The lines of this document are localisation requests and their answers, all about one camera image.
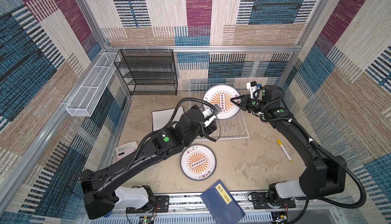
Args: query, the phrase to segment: white wire rack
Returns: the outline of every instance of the white wire rack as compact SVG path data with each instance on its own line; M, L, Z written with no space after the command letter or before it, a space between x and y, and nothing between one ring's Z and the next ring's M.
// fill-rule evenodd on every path
M115 71L114 60L117 59L119 60L117 53L109 52L100 57L66 107L66 111L71 116L90 117L92 115Z
M189 85L189 97L203 99L205 92L215 85L220 85L220 83L208 83L208 84L190 84ZM189 108L194 104L197 104L201 110L204 110L201 103L189 101ZM239 111L234 117L219 120L220 129L211 133L212 138L222 139L247 139L249 137L246 122L244 121L242 110ZM195 141L205 141L208 140L204 137L198 137Z

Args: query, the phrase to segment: book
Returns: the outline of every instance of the book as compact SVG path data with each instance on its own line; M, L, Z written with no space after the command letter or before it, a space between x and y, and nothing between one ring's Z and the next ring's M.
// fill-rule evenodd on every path
M217 224L236 224L246 215L221 180L203 192L201 198Z

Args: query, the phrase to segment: yellow label on book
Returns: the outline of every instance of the yellow label on book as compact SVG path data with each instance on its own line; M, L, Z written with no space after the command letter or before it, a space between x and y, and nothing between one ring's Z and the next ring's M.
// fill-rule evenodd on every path
M222 196L223 200L229 204L232 199L231 197L228 195L228 193L224 190L224 188L222 187L222 185L219 183L217 186L216 186L216 189L217 191L220 193L220 195Z

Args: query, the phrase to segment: orange sunburst pattern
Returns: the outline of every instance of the orange sunburst pattern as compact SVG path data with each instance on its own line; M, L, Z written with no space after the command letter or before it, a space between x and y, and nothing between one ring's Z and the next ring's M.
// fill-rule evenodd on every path
M196 174L203 173L209 167L208 157L200 152L195 152L187 160L190 171Z
M220 96L223 94L225 100L225 111L229 111L233 107L233 103L230 101L232 96L226 92L216 93L210 100L211 104L218 104L221 107Z

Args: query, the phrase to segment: plate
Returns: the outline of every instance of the plate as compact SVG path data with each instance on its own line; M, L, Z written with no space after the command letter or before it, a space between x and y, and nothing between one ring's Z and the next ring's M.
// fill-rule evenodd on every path
M216 169L216 156L213 151L202 144L187 148L181 156L183 173L194 181L208 179Z
M234 105L230 99L240 95L238 90L230 85L216 85L208 89L204 94L203 100L211 104L218 104L221 112L217 115L217 118L219 120L225 120L239 113L239 106Z

